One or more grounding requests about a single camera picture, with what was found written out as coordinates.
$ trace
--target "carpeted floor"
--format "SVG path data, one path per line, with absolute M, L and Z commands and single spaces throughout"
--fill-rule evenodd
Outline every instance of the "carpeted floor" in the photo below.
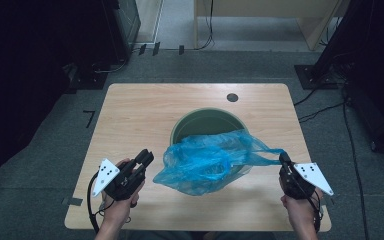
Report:
M 92 230 L 64 226 L 68 209 L 64 199 L 72 196 L 110 84 L 275 82 L 285 83 L 298 102 L 310 91 L 302 90 L 294 65 L 314 64 L 318 57 L 319 53 L 270 51 L 135 53 L 125 67 L 108 75 L 103 90 L 63 95 L 31 144 L 0 168 L 0 239 L 93 239 Z M 296 106 L 296 112 L 303 117 L 342 101 L 341 87 L 318 90 Z M 84 111 L 96 111 L 89 127 L 90 114 Z M 371 239 L 384 239 L 384 153 L 370 150 L 370 139 L 354 110 L 346 106 L 345 113 L 364 191 L 368 233 Z M 335 191 L 327 201 L 332 229 L 320 233 L 320 238 L 364 239 L 362 203 L 342 107 L 322 112 L 301 127 L 312 160 Z M 292 232 L 275 236 L 295 239 Z

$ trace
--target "green bucket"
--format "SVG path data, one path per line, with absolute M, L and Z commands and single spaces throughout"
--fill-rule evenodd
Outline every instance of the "green bucket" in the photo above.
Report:
M 218 108 L 201 108 L 187 113 L 174 125 L 170 145 L 190 135 L 214 135 L 245 129 L 245 124 L 232 113 Z

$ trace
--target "light wood tabletop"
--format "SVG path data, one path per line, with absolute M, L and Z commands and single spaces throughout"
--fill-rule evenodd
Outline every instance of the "light wood tabletop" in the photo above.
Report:
M 236 102 L 227 95 L 238 96 Z M 146 171 L 131 222 L 124 229 L 188 231 L 292 231 L 280 197 L 280 166 L 253 167 L 220 191 L 189 196 L 152 179 L 163 169 L 170 134 L 185 114 L 219 108 L 238 117 L 249 133 L 271 148 L 282 148 L 298 163 L 311 162 L 289 90 L 284 84 L 113 84 L 109 87 L 65 219 L 70 229 L 91 229 L 87 187 L 103 158 L 117 163 L 144 148 L 155 159 Z M 101 197 L 92 198 L 95 211 Z M 327 209 L 320 231 L 331 222 Z

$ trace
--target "desk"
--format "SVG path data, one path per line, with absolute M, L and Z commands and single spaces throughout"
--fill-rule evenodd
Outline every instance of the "desk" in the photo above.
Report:
M 229 102 L 229 93 L 239 100 Z M 280 166 L 253 167 L 224 189 L 204 196 L 188 196 L 152 182 L 163 169 L 162 157 L 171 131 L 185 114 L 215 107 L 240 118 L 249 132 L 272 148 L 283 148 L 296 162 L 310 156 L 291 97 L 284 84 L 113 84 L 109 87 L 95 132 L 80 172 L 65 225 L 90 229 L 86 190 L 102 158 L 116 163 L 134 158 L 143 149 L 155 159 L 146 172 L 138 206 L 124 229 L 189 231 L 292 231 L 280 202 Z M 92 198 L 98 209 L 101 198 Z M 321 231 L 331 227 L 325 209 Z
M 194 0 L 194 43 L 198 48 L 198 17 L 209 17 L 212 0 Z M 342 0 L 220 0 L 213 17 L 297 18 L 310 50 L 315 50 Z

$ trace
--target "plastic bag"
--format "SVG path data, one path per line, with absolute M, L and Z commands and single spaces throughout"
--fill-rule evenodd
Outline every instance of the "plastic bag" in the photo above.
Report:
M 271 149 L 246 130 L 217 135 L 193 135 L 164 153 L 164 169 L 154 182 L 200 196 L 218 191 L 247 174 L 252 166 L 280 165 L 283 149 Z M 271 160 L 264 155 L 276 156 Z

